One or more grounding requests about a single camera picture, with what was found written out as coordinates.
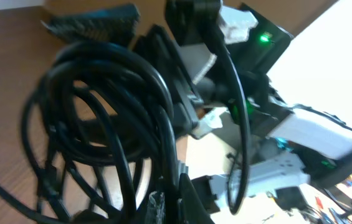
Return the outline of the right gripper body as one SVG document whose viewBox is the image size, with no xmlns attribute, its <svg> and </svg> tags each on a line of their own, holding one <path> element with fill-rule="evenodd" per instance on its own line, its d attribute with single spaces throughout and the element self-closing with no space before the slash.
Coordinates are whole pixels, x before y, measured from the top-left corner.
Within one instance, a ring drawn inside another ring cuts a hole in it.
<svg viewBox="0 0 352 224">
<path fill-rule="evenodd" d="M 208 109 L 209 95 L 215 90 L 212 81 L 196 86 L 183 62 L 175 41 L 164 27 L 153 25 L 146 35 L 138 38 L 133 49 L 146 59 L 162 76 L 173 102 L 172 126 L 176 137 L 204 137 L 214 130 L 209 115 L 199 118 L 197 110 Z"/>
</svg>

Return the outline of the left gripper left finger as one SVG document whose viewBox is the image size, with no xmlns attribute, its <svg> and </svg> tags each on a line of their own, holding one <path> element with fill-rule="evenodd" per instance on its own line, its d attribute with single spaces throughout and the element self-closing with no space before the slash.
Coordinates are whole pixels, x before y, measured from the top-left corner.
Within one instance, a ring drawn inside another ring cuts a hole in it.
<svg viewBox="0 0 352 224">
<path fill-rule="evenodd" d="M 147 193 L 145 202 L 144 224 L 166 223 L 166 194 L 164 190 Z"/>
</svg>

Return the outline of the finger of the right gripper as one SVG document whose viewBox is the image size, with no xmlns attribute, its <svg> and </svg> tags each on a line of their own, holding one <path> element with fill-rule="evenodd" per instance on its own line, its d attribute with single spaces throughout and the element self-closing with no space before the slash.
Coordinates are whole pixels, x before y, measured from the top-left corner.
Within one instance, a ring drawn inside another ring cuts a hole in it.
<svg viewBox="0 0 352 224">
<path fill-rule="evenodd" d="M 138 8 L 127 3 L 92 12 L 54 16 L 42 25 L 49 33 L 69 44 L 94 40 L 126 47 L 134 38 L 139 21 Z"/>
</svg>

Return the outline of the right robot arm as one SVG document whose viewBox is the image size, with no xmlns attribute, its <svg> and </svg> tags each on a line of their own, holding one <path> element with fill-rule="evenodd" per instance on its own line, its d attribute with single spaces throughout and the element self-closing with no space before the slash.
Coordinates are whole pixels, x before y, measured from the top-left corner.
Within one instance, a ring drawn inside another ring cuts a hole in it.
<svg viewBox="0 0 352 224">
<path fill-rule="evenodd" d="M 128 162 L 153 161 L 150 189 L 181 200 L 176 140 L 200 138 L 196 110 L 225 106 L 239 128 L 231 167 L 217 179 L 236 214 L 244 197 L 291 189 L 302 177 L 322 191 L 352 173 L 352 129 L 336 116 L 288 106 L 267 71 L 289 33 L 249 6 L 167 1 L 167 28 L 153 25 L 128 46 L 140 18 L 134 4 L 53 17 L 48 31 L 68 43 L 40 81 L 37 100 L 50 150 L 66 164 L 114 166 L 125 209 L 137 211 Z"/>
</svg>

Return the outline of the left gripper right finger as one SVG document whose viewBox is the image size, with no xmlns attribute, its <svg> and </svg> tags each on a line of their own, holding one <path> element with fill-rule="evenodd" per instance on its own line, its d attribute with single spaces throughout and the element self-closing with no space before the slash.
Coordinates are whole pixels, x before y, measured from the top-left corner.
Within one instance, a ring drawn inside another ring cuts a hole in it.
<svg viewBox="0 0 352 224">
<path fill-rule="evenodd" d="M 206 212 L 189 176 L 182 173 L 179 177 L 180 223 L 185 224 L 214 224 Z"/>
</svg>

